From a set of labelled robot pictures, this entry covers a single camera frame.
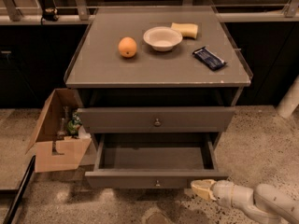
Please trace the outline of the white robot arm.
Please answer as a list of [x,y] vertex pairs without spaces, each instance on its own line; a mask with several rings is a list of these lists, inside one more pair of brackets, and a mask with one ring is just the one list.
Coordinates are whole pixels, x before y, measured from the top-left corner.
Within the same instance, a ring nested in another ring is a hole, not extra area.
[[298,102],[295,81],[276,108],[238,108],[217,152],[229,177],[193,181],[192,191],[258,224],[299,224]]

